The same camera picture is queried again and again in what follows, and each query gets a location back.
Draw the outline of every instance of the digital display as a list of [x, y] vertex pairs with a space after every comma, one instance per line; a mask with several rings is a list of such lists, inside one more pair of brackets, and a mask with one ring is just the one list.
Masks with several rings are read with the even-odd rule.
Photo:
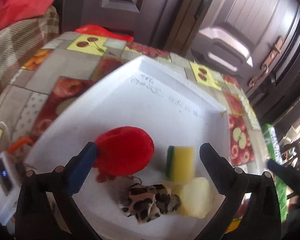
[[5, 195], [8, 195], [8, 193], [12, 189], [12, 183], [2, 159], [0, 159], [0, 184]]

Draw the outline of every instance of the plaid blanket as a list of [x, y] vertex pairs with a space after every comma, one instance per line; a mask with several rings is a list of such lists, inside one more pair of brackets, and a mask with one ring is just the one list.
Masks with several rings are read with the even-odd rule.
[[59, 34], [59, 16], [51, 6], [40, 17], [19, 21], [0, 31], [0, 94], [20, 67]]

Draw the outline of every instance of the table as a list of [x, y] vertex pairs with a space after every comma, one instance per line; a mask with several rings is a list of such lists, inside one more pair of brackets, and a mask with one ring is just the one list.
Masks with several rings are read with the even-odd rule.
[[[0, 125], [0, 150], [23, 136], [36, 141], [88, 88], [141, 54], [196, 83], [222, 104], [229, 115], [232, 136], [230, 162], [246, 172], [264, 171], [267, 147], [258, 119], [236, 79], [174, 53], [74, 32], [63, 33], [39, 49], [3, 90], [0, 122], [7, 125], [9, 132]], [[15, 155], [22, 159], [27, 151], [21, 148]]]

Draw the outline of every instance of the brown door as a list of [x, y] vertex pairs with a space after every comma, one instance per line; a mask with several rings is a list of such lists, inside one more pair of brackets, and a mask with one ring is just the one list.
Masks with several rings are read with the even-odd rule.
[[296, 0], [212, 0], [186, 56], [236, 77], [247, 92], [278, 39], [284, 40], [283, 50], [289, 44], [298, 9]]
[[62, 32], [94, 24], [155, 46], [169, 32], [178, 0], [57, 0]]

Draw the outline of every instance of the leopard print fabric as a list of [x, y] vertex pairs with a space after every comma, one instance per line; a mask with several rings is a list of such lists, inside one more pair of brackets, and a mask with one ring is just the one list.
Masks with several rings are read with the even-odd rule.
[[119, 207], [127, 217], [135, 216], [139, 224], [173, 213], [181, 205], [180, 198], [162, 184], [141, 186], [136, 183], [121, 193]]

